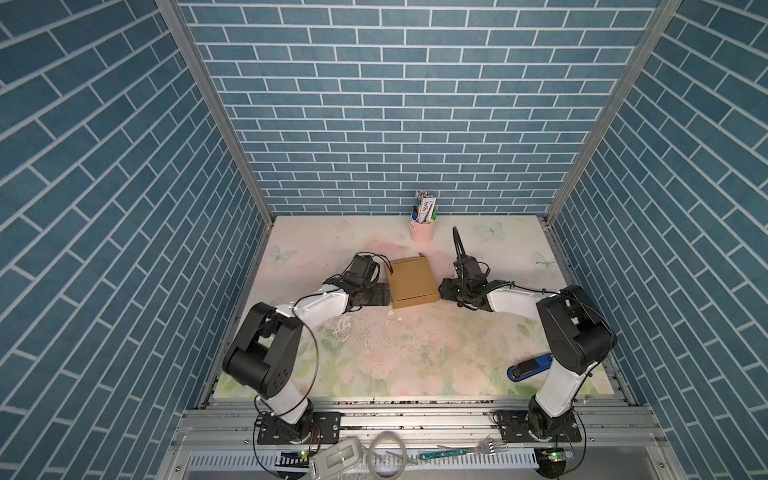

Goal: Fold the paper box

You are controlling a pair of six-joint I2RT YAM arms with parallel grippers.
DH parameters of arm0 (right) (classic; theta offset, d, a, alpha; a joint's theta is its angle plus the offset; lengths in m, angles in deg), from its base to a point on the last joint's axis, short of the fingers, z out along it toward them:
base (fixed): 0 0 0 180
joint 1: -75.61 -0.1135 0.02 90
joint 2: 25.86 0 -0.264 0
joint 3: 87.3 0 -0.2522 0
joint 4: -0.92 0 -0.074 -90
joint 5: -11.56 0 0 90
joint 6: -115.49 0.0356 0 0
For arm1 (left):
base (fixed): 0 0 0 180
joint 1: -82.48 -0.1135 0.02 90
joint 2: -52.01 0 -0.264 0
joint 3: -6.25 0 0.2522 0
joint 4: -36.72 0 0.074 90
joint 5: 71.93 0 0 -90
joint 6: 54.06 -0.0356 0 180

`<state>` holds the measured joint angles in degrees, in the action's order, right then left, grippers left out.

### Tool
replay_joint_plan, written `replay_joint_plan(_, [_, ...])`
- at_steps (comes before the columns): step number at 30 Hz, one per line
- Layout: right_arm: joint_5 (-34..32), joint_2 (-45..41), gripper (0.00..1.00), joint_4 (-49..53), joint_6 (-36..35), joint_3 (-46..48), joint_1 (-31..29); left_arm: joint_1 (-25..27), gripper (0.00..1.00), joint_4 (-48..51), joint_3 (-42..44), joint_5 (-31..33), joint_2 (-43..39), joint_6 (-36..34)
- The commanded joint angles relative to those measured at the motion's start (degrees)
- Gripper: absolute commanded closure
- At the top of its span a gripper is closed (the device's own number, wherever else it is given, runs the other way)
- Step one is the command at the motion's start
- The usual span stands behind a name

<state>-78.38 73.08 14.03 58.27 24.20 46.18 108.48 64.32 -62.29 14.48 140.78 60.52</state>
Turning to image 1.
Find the brown cardboard paper box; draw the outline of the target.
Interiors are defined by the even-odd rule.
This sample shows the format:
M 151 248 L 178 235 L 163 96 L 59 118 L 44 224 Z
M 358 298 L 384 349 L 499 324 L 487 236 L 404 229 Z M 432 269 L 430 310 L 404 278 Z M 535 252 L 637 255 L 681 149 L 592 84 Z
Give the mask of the brown cardboard paper box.
M 392 270 L 387 273 L 387 282 L 394 309 L 430 304 L 440 299 L 437 283 L 425 255 L 392 261 L 391 267 Z

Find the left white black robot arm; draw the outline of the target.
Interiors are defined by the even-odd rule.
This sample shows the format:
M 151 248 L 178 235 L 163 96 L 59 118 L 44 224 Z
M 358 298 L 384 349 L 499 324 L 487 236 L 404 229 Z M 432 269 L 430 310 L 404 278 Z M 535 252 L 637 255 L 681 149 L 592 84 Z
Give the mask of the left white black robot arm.
M 340 273 L 311 294 L 279 306 L 253 305 L 223 357 L 223 372 L 257 393 L 277 420 L 298 426 L 311 416 L 311 400 L 291 381 L 303 334 L 318 346 L 315 329 L 344 313 L 390 302 L 389 286 L 379 281 L 393 266 L 384 255 L 356 253 Z

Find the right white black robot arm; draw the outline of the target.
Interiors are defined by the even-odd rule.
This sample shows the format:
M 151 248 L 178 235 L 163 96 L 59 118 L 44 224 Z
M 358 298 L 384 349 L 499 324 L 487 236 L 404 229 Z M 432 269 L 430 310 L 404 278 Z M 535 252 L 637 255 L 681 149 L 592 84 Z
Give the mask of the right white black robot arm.
M 550 441 L 572 423 L 575 398 L 614 348 L 616 335 L 581 286 L 551 291 L 491 280 L 490 270 L 481 269 L 480 262 L 466 253 L 457 228 L 452 236 L 456 277 L 442 281 L 441 298 L 471 311 L 531 318 L 543 327 L 552 363 L 542 387 L 529 401 L 526 421 L 533 438 Z

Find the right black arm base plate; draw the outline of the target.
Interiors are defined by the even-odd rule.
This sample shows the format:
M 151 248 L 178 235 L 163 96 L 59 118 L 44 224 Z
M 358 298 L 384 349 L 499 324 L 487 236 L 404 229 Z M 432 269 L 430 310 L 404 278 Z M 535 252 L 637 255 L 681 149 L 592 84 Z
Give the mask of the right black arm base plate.
M 580 423 L 573 409 L 564 415 L 550 419 L 539 410 L 496 410 L 490 419 L 507 443 L 551 443 L 556 441 L 582 440 Z

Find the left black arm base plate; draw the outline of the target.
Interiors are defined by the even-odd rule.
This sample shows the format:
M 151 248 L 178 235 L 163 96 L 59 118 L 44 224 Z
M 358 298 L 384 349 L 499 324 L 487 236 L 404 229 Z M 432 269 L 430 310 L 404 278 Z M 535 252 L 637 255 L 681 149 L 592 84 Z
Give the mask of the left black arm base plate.
M 259 445 L 313 444 L 333 445 L 338 442 L 342 415 L 337 411 L 305 412 L 295 424 L 265 414 L 257 421 L 256 443 Z

